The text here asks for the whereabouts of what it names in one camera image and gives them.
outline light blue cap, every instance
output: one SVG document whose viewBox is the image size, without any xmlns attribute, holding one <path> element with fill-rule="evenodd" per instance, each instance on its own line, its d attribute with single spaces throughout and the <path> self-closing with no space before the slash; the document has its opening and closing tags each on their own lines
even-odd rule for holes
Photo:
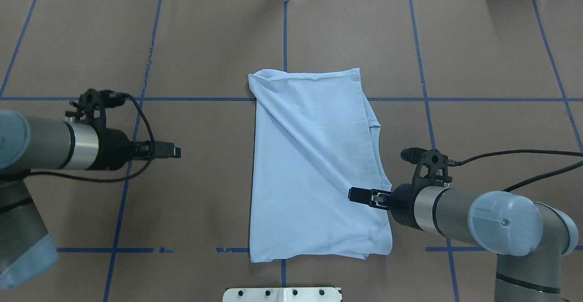
<svg viewBox="0 0 583 302">
<path fill-rule="evenodd" d="M 573 219 L 571 219 L 571 217 L 568 216 L 563 211 L 557 210 L 554 207 L 548 206 L 545 203 L 536 202 L 536 204 L 544 205 L 550 208 L 552 211 L 554 211 L 554 213 L 556 213 L 561 218 L 561 220 L 567 227 L 567 233 L 569 233 L 569 246 L 567 246 L 567 250 L 563 252 L 563 256 L 568 256 L 569 254 L 571 254 L 571 252 L 575 250 L 575 248 L 577 247 L 577 243 L 579 243 L 579 230 L 577 230 L 577 225 L 575 225 L 575 221 L 573 221 Z"/>
<path fill-rule="evenodd" d="M 526 256 L 543 235 L 543 219 L 535 204 L 509 192 L 488 192 L 478 197 L 468 212 L 472 237 L 497 254 Z"/>
<path fill-rule="evenodd" d="M 15 111 L 0 109 L 0 170 L 17 162 L 31 142 L 31 126 Z"/>
<path fill-rule="evenodd" d="M 57 260 L 55 242 L 46 234 L 0 275 L 0 286 L 3 289 L 18 287 L 51 269 Z"/>
</svg>

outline white metal bracket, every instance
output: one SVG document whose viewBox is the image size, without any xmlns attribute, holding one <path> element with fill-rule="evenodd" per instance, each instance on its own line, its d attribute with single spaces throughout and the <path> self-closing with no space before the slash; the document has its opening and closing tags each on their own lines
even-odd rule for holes
<svg viewBox="0 0 583 302">
<path fill-rule="evenodd" d="M 337 287 L 281 287 L 262 289 L 228 289 L 223 302 L 342 302 Z"/>
</svg>

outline blue grid line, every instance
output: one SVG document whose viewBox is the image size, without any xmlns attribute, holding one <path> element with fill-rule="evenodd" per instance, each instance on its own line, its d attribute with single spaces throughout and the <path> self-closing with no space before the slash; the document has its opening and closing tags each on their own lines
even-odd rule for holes
<svg viewBox="0 0 583 302">
<path fill-rule="evenodd" d="M 419 35 L 417 34 L 417 24 L 415 22 L 415 10 L 413 0 L 409 0 L 409 7 L 411 11 L 411 22 L 413 24 L 413 34 L 415 38 L 415 48 L 417 50 L 417 60 L 419 62 L 419 74 L 421 78 L 421 85 L 423 88 L 423 99 L 425 102 L 425 113 L 427 113 L 427 125 L 429 126 L 429 137 L 431 138 L 431 148 L 435 148 L 435 135 L 433 134 L 433 122 L 431 121 L 431 111 L 429 109 L 429 95 L 427 95 L 427 86 L 425 84 L 425 73 L 423 71 L 423 62 L 421 60 L 421 48 L 419 46 Z M 454 289 L 455 302 L 460 302 L 460 293 L 458 292 L 458 280 L 455 274 L 454 254 L 451 250 L 451 240 L 445 239 L 447 244 L 447 256 L 450 262 L 451 283 Z"/>
<path fill-rule="evenodd" d="M 571 121 L 571 127 L 573 128 L 573 132 L 575 133 L 575 139 L 577 140 L 577 144 L 579 145 L 579 150 L 583 153 L 583 143 L 581 143 L 581 136 L 579 136 L 579 131 L 577 131 L 577 125 L 575 125 L 575 119 L 573 118 L 571 107 L 569 106 L 569 102 L 567 101 L 567 95 L 565 94 L 563 83 L 561 82 L 561 77 L 558 75 L 557 65 L 554 63 L 554 57 L 552 56 L 552 53 L 550 51 L 550 46 L 548 46 L 545 29 L 543 28 L 543 23 L 541 22 L 541 15 L 539 14 L 539 7 L 537 6 L 537 0 L 532 0 L 532 5 L 535 9 L 535 15 L 537 16 L 537 22 L 539 24 L 539 29 L 541 30 L 543 42 L 545 43 L 545 48 L 548 54 L 548 59 L 552 66 L 552 71 L 554 72 L 554 76 L 556 77 L 558 88 L 561 91 L 561 96 L 563 98 L 563 102 L 565 103 L 565 108 L 567 109 L 569 121 Z"/>
<path fill-rule="evenodd" d="M 0 101 L 76 101 L 78 97 L 0 97 Z M 371 97 L 371 102 L 564 102 L 563 98 L 458 98 L 458 97 Z M 583 102 L 583 98 L 566 98 L 568 102 Z M 254 97 L 144 97 L 144 101 L 227 101 L 254 102 Z"/>
<path fill-rule="evenodd" d="M 6 75 L 4 76 L 2 86 L 0 87 L 0 97 L 2 97 L 2 94 L 4 94 L 4 89 L 6 89 L 6 84 L 8 83 L 8 78 L 10 77 L 10 72 L 12 71 L 12 66 L 14 65 L 14 61 L 16 61 L 16 55 L 18 54 L 18 50 L 20 49 L 20 44 L 22 43 L 22 39 L 25 37 L 26 28 L 29 26 L 29 22 L 31 21 L 31 16 L 33 15 L 33 11 L 35 10 L 36 1 L 37 0 L 33 0 L 33 3 L 31 4 L 31 9 L 29 9 L 29 14 L 26 16 L 25 24 L 22 26 L 22 31 L 20 32 L 20 36 L 18 37 L 16 47 L 14 47 L 14 52 L 12 53 L 12 59 L 10 59 L 8 69 L 6 70 Z"/>
<path fill-rule="evenodd" d="M 286 262 L 287 260 L 281 259 L 281 287 L 287 287 Z"/>
<path fill-rule="evenodd" d="M 415 22 L 415 10 L 413 6 L 413 0 L 409 0 L 409 7 L 411 11 L 411 22 L 413 24 L 415 49 L 417 50 L 417 62 L 419 63 L 421 88 L 423 88 L 423 101 L 425 102 L 425 113 L 427 114 L 427 124 L 429 125 L 429 137 L 431 138 L 431 147 L 435 148 L 435 136 L 433 135 L 433 122 L 431 121 L 431 111 L 429 110 L 429 96 L 427 95 L 427 86 L 425 85 L 425 72 L 423 71 L 423 62 L 421 61 L 421 48 L 419 46 L 419 35 L 417 34 L 417 23 Z"/>
<path fill-rule="evenodd" d="M 283 71 L 287 72 L 287 3 L 283 3 Z"/>
<path fill-rule="evenodd" d="M 143 103 L 144 103 L 144 96 L 146 94 L 146 88 L 148 87 L 148 75 L 150 73 L 150 65 L 152 64 L 152 54 L 154 53 L 154 43 L 156 41 L 156 30 L 158 30 L 158 20 L 160 19 L 160 9 L 162 7 L 162 0 L 158 0 L 158 7 L 156 9 L 156 18 L 154 19 L 154 28 L 152 29 L 152 42 L 150 43 L 150 53 L 148 55 L 148 63 L 146 64 L 146 73 L 144 74 L 144 87 L 142 89 L 142 94 L 140 95 L 139 98 L 139 107 L 140 109 L 143 108 Z M 140 115 L 136 116 L 136 124 L 135 127 L 133 128 L 133 141 L 135 142 L 137 136 L 138 136 L 138 127 L 140 125 Z M 132 169 L 132 162 L 130 161 L 128 163 L 128 169 L 126 171 L 126 177 L 129 176 L 130 171 Z M 121 233 L 121 223 L 123 220 L 123 211 L 125 209 L 125 201 L 128 195 L 128 187 L 129 187 L 129 182 L 126 179 L 125 182 L 123 183 L 123 192 L 122 192 L 122 196 L 121 196 L 121 203 L 119 204 L 119 214 L 118 214 L 118 218 L 117 218 L 117 225 L 115 227 L 115 236 L 114 236 L 114 242 L 113 242 L 113 250 L 111 252 L 111 259 L 110 259 L 110 266 L 107 272 L 107 280 L 106 280 L 106 287 L 104 290 L 104 294 L 103 294 L 103 302 L 107 302 L 108 298 L 109 298 L 109 292 L 110 292 L 110 288 L 111 288 L 111 280 L 113 278 L 113 270 L 115 267 L 115 256 L 117 254 L 117 250 L 118 250 L 118 243 L 119 243 L 119 234 Z"/>
<path fill-rule="evenodd" d="M 425 252 L 486 252 L 487 250 L 479 246 L 429 246 L 425 248 Z M 575 251 L 583 251 L 583 245 L 575 246 Z"/>
<path fill-rule="evenodd" d="M 112 253 L 113 248 L 59 247 L 58 253 Z M 117 253 L 154 253 L 154 248 L 118 248 Z"/>
</svg>

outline silver metal band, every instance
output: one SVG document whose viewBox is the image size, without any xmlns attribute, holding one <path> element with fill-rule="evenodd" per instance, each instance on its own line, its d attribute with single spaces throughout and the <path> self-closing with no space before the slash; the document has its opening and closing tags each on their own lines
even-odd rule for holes
<svg viewBox="0 0 583 302">
<path fill-rule="evenodd" d="M 435 204 L 435 199 L 444 190 L 449 189 L 448 187 L 437 187 L 429 186 L 425 187 L 419 192 L 417 198 L 415 199 L 414 205 L 414 215 L 415 221 L 421 229 L 427 231 L 428 233 L 434 233 L 441 235 L 441 233 L 435 227 L 433 205 Z"/>
<path fill-rule="evenodd" d="M 75 134 L 75 148 L 69 163 L 63 169 L 87 169 L 99 152 L 99 138 L 95 130 L 80 123 L 69 123 Z"/>
</svg>

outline fabric fold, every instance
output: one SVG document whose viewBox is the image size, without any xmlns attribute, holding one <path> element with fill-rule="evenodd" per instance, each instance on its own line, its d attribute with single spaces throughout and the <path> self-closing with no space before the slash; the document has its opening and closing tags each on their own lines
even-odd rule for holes
<svg viewBox="0 0 583 302">
<path fill-rule="evenodd" d="M 381 126 L 360 70 L 249 75 L 257 98 L 252 262 L 299 254 L 366 258 L 392 246 L 387 213 L 348 201 L 352 186 L 389 190 Z"/>
</svg>

